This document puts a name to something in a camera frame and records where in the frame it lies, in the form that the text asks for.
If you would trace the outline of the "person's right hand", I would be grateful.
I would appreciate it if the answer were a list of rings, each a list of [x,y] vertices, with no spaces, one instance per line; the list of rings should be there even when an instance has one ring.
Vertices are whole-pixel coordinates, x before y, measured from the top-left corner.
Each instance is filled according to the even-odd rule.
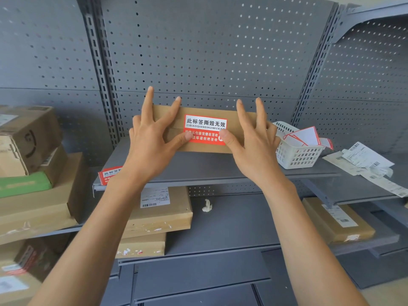
[[[232,153],[233,158],[242,174],[265,190],[285,177],[279,168],[274,147],[277,127],[268,121],[267,128],[256,128],[241,99],[237,100],[236,108],[244,133],[244,151]]]

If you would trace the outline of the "person's left hand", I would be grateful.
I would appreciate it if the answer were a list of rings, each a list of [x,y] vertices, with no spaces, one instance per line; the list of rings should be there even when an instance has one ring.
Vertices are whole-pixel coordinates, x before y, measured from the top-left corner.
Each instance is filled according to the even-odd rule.
[[[150,125],[141,125],[141,114],[132,119],[135,142],[130,144],[126,164],[130,165],[132,177],[146,184],[159,175],[170,163],[175,154],[166,152],[163,134],[174,121],[181,105],[181,97],[176,97],[165,115]]]

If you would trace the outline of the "red and white seal sticker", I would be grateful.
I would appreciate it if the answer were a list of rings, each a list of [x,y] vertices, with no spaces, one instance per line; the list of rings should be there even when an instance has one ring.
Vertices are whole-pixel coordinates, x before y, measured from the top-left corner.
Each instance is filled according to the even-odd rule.
[[[106,186],[114,175],[118,174],[123,166],[114,166],[111,168],[102,169],[98,172],[99,180],[102,186]]]
[[[219,136],[219,132],[227,128],[227,123],[227,119],[223,118],[186,114],[183,132],[192,133],[193,143],[224,146],[225,143]]]

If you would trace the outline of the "long brown cardboard box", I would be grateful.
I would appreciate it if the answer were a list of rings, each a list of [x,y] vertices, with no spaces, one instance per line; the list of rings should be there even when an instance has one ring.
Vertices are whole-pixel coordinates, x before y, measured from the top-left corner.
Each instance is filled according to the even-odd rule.
[[[227,130],[234,134],[242,145],[244,144],[244,133],[239,122],[237,111],[188,108],[188,107],[180,107],[174,121],[164,131],[163,139],[166,143],[171,141],[171,139],[175,138],[176,135],[183,132],[184,117],[186,114],[227,119],[228,121]],[[185,145],[183,145],[179,149],[179,151],[231,154],[231,150],[226,145],[219,146],[209,144],[198,144],[193,143],[191,140]]]

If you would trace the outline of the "person's right forearm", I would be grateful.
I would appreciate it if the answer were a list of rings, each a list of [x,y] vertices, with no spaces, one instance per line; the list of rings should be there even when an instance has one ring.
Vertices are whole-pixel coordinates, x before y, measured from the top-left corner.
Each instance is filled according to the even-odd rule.
[[[270,207],[299,306],[369,306],[307,214],[292,182],[255,179]]]

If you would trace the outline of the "person's left forearm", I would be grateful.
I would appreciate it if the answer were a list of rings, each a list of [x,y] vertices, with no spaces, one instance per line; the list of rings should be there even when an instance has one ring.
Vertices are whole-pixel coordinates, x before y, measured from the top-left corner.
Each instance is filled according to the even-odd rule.
[[[100,306],[135,201],[152,177],[122,169],[27,306]]]

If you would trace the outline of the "long white label strip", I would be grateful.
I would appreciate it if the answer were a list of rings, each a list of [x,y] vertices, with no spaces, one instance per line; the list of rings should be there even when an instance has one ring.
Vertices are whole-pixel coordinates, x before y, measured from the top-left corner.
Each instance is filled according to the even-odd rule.
[[[343,158],[343,152],[339,151],[336,153],[328,154],[322,159],[328,161],[329,163],[335,165],[336,167],[342,169],[352,176],[360,175],[363,172],[367,172],[367,169],[355,166],[347,159]]]
[[[400,185],[397,185],[396,183],[388,180],[387,178],[384,178],[381,175],[378,175],[376,173],[370,172],[370,171],[361,171],[359,173],[362,177],[364,177],[366,180],[372,182],[373,184],[379,186],[380,188],[389,191],[390,193],[397,195],[401,198],[403,197],[408,197],[408,189],[404,188]]]

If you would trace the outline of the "small brown barcode box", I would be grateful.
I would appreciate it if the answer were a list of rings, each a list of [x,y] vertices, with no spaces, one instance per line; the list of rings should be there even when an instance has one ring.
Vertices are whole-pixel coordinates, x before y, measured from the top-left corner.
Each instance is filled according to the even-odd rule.
[[[41,190],[52,189],[58,182],[68,160],[64,146],[61,144],[38,168]]]

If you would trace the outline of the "grey metal pegboard shelving unit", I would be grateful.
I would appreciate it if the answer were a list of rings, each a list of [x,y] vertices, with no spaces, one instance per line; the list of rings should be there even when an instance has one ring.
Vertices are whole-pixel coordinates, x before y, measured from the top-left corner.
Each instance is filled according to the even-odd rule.
[[[90,166],[149,86],[407,154],[408,0],[0,0],[0,105],[54,107]]]

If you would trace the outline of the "white shipping label sheet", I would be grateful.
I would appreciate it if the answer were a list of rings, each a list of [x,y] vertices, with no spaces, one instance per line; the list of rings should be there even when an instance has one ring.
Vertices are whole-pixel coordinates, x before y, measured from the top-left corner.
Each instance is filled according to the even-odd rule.
[[[342,151],[342,157],[351,164],[366,169],[391,168],[394,163],[360,142]]]

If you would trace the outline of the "brown box with black curve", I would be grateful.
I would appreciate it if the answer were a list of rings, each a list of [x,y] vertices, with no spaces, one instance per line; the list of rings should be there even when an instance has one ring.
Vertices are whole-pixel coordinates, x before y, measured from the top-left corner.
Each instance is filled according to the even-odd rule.
[[[0,178],[34,173],[62,139],[53,107],[0,105]]]

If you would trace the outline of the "thin brown labelled parcel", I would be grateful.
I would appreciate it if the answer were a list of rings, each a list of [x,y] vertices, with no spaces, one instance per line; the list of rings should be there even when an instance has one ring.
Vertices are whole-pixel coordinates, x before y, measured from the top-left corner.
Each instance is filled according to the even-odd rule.
[[[360,242],[375,235],[375,229],[348,205],[329,207],[318,197],[305,197],[302,203],[319,234],[329,245]]]

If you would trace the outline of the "crumpled white label backing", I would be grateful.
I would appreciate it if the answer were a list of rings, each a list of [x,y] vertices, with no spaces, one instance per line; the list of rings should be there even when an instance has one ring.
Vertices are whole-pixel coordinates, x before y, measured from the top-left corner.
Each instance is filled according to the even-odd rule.
[[[393,169],[390,168],[390,167],[379,167],[379,166],[377,166],[377,167],[370,167],[369,170],[370,170],[370,174],[371,174],[371,176],[373,176],[373,178],[381,178],[381,177],[384,177],[384,176],[387,176],[387,177],[391,178],[393,173],[394,173]]]

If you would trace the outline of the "large flat brown cardboard box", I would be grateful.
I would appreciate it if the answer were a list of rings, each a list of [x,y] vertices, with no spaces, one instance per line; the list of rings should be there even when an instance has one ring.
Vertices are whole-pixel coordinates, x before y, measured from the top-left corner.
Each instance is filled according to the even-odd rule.
[[[0,198],[0,245],[79,224],[88,186],[84,156],[72,153],[54,188]]]

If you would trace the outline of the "brown box with red tape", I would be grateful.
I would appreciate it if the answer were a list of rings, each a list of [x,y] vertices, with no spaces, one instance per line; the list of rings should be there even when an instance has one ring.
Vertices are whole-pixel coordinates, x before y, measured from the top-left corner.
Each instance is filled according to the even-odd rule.
[[[69,238],[63,233],[0,245],[0,306],[27,306]]]

